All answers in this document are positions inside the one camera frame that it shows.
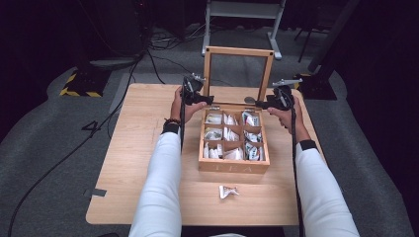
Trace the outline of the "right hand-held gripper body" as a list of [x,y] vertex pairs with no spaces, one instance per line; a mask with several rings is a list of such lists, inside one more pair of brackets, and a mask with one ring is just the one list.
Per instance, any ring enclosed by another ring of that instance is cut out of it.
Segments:
[[281,79],[279,82],[274,82],[274,95],[270,96],[268,100],[271,108],[276,108],[281,111],[288,111],[293,107],[293,95],[291,85],[301,82],[302,79]]

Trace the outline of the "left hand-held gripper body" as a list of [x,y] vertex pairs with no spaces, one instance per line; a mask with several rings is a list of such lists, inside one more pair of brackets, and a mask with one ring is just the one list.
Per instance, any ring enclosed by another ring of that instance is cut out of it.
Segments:
[[185,76],[182,91],[183,102],[189,106],[199,102],[204,102],[206,98],[200,94],[203,86],[204,80],[200,76],[194,73]]

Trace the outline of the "wooden glass-pane box lid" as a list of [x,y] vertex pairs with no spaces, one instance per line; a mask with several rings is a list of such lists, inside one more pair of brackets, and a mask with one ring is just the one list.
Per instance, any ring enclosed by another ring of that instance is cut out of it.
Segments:
[[272,63],[274,60],[274,52],[271,49],[258,48],[240,48],[240,47],[226,47],[226,46],[207,46],[205,48],[205,64],[204,64],[204,82],[203,94],[208,96],[210,94],[210,72],[212,58],[215,55],[233,55],[233,56],[254,56],[265,59],[264,71],[259,85],[259,92],[257,99],[263,101],[265,99],[268,82],[271,74]]

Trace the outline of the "wooden tea box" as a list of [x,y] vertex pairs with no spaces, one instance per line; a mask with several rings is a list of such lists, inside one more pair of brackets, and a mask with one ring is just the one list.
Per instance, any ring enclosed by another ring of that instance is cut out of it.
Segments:
[[[206,112],[222,112],[222,111],[235,111],[243,112],[249,111],[258,114],[261,117],[262,129],[263,129],[263,144],[264,144],[264,161],[235,161],[235,160],[223,160],[223,159],[209,159],[203,157],[203,131],[204,131],[204,118]],[[200,137],[200,153],[199,153],[199,169],[206,172],[223,172],[223,173],[244,173],[244,174],[264,174],[271,165],[269,156],[269,149],[267,145],[267,136],[264,126],[264,120],[262,112],[254,108],[244,107],[227,107],[223,108],[220,106],[212,106],[203,111],[202,115],[202,127]]]

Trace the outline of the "person's left hand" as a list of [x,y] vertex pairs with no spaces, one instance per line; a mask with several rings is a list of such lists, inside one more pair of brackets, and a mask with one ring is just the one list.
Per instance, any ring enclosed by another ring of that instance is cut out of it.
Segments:
[[[181,91],[182,88],[179,87],[175,91],[174,100],[172,102],[171,106],[171,113],[170,113],[170,119],[174,119],[177,121],[181,120],[181,104],[182,104],[182,97],[181,97]],[[184,121],[188,122],[193,114],[201,109],[203,109],[205,106],[202,106],[200,104],[192,104],[191,106],[185,107],[185,115],[184,115]]]

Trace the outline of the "person's right hand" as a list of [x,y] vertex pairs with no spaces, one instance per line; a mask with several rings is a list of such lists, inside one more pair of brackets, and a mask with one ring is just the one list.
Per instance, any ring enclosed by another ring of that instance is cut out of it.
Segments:
[[[303,117],[302,117],[302,111],[299,104],[299,99],[297,97],[294,97],[294,113],[295,113],[295,130],[296,131],[303,131],[305,129],[304,123],[303,123]],[[286,127],[289,131],[292,131],[292,111],[281,111],[279,109],[275,108],[268,108],[268,113],[270,115],[273,115],[277,117],[280,121],[280,124],[284,127]]]

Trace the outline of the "hazard-striped black stand base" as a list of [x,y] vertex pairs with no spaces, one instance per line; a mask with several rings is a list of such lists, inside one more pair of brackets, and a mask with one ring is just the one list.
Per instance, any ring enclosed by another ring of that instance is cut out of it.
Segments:
[[315,74],[298,73],[293,76],[297,80],[295,88],[308,100],[336,100],[337,97],[328,80],[320,79]]
[[90,72],[74,70],[59,95],[100,98],[104,95],[110,75],[110,71],[102,69],[94,69]]

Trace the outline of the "assortment of tea bags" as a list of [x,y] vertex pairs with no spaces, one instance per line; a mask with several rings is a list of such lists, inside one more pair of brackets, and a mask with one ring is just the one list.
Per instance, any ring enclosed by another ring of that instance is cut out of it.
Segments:
[[203,157],[235,161],[264,161],[261,117],[249,111],[206,112]]

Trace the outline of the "black tripod legs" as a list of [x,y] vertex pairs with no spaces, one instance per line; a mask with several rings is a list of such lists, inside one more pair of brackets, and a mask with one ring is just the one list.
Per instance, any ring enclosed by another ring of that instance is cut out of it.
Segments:
[[330,30],[320,30],[320,29],[310,29],[310,30],[305,30],[305,29],[300,29],[298,31],[298,33],[296,34],[296,36],[293,38],[294,41],[297,41],[298,38],[301,36],[301,34],[303,32],[306,32],[305,38],[303,40],[303,45],[298,57],[297,62],[300,63],[302,61],[302,58],[304,56],[305,50],[307,49],[308,44],[310,43],[310,38],[313,34],[321,34],[321,35],[328,35]]

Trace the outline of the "dark slanted stand pole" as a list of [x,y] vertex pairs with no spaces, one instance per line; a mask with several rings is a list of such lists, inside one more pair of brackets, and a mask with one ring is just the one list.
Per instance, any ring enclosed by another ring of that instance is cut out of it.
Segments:
[[312,58],[307,69],[314,72],[318,66],[324,66],[332,53],[332,47],[344,29],[360,0],[347,0],[344,6],[324,5],[319,13],[324,17],[322,24],[329,26],[329,32],[319,51]]

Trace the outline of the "grey tape strip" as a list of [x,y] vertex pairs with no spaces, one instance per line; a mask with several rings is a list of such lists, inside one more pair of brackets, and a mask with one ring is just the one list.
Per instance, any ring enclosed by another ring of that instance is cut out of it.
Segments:
[[85,190],[85,192],[83,193],[83,196],[86,197],[86,198],[104,197],[106,195],[106,193],[107,193],[106,190],[92,189],[92,190]]

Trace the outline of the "white metal stand frame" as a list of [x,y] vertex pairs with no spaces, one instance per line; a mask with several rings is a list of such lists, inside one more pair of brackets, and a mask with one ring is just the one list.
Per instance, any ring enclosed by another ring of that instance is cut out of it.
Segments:
[[274,56],[277,60],[283,58],[276,40],[281,18],[283,16],[287,0],[280,0],[279,3],[245,3],[226,2],[221,0],[207,0],[205,14],[205,35],[202,46],[202,55],[210,45],[210,20],[212,17],[232,17],[246,19],[274,20],[273,29],[267,32]]

